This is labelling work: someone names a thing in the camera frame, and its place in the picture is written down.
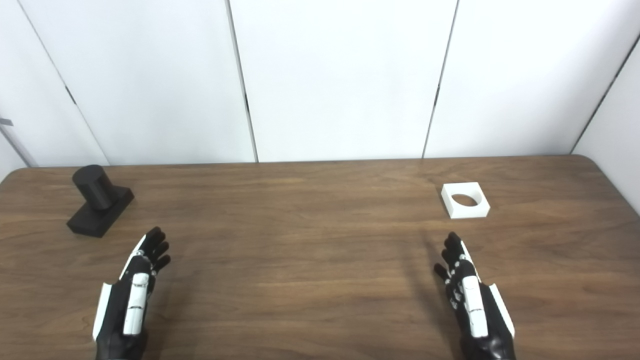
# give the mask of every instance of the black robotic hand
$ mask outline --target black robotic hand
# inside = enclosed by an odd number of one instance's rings
[[[465,243],[450,233],[442,257],[449,265],[436,264],[445,292],[462,330],[460,345],[467,360],[515,360],[513,322],[496,285],[480,281]]]
[[[142,237],[113,285],[103,284],[93,323],[96,360],[140,360],[147,346],[147,300],[156,275],[170,261],[169,243],[159,227]]]

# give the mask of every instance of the robot finger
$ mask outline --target robot finger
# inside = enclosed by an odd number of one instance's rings
[[[169,255],[165,255],[163,257],[161,257],[160,259],[158,259],[157,263],[154,265],[152,271],[155,272],[156,274],[158,272],[160,272],[160,270],[162,270],[165,266],[169,265],[169,263],[171,262],[171,256]]]
[[[152,264],[155,264],[167,250],[169,250],[169,243],[167,241],[161,242],[156,249],[148,255],[149,261],[151,261]]]
[[[462,240],[454,232],[449,233],[449,236],[444,241],[445,248],[447,248],[447,251],[449,251],[456,258],[456,260],[458,260],[460,255],[464,254],[464,250],[461,243],[462,243]]]
[[[449,250],[444,249],[441,253],[441,256],[449,266],[449,271],[456,267],[456,261],[458,260],[458,257],[452,254]]]
[[[442,266],[441,264],[434,265],[433,271],[435,271],[435,273],[442,278],[445,284],[448,284],[451,281],[449,280],[449,278],[451,277],[449,275],[449,271],[447,271],[447,269],[445,269],[445,267]]]
[[[158,226],[151,229],[144,237],[144,241],[140,245],[140,250],[145,252],[145,255],[153,253],[153,251],[166,239],[166,235],[160,230]]]

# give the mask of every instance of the wood grain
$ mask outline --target wood grain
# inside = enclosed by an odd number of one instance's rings
[[[640,219],[580,156],[111,167],[136,200],[103,239],[65,225],[75,168],[0,184],[0,357],[92,359],[100,285],[155,225],[146,359],[456,359],[431,273],[456,231],[527,359],[637,359]],[[478,181],[487,218],[450,220]]]

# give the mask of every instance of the white wall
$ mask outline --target white wall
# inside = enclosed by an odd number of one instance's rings
[[[223,0],[21,0],[112,165],[254,161]]]
[[[569,153],[638,19],[637,0],[461,0],[425,157]]]
[[[13,147],[0,134],[0,183],[12,171],[25,167],[24,162],[15,153]]]
[[[260,161],[421,156],[455,1],[231,5]]]
[[[640,214],[640,46],[636,46],[574,154],[595,161]]]
[[[16,0],[0,0],[0,117],[34,166],[107,161]]]
[[[45,47],[0,0],[0,117],[34,165],[254,160],[224,0],[20,1]],[[455,0],[230,4],[261,161],[422,156]],[[568,153],[637,19],[460,0],[425,157]]]

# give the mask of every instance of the black block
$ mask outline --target black block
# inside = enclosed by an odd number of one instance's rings
[[[76,234],[95,238],[103,237],[134,198],[130,188],[121,186],[114,186],[114,188],[118,194],[118,200],[112,207],[106,210],[94,210],[88,203],[82,205],[82,208],[67,222],[69,229]]]
[[[133,200],[130,188],[113,186],[100,165],[89,165],[73,176],[86,203],[67,222],[76,234],[101,238]]]

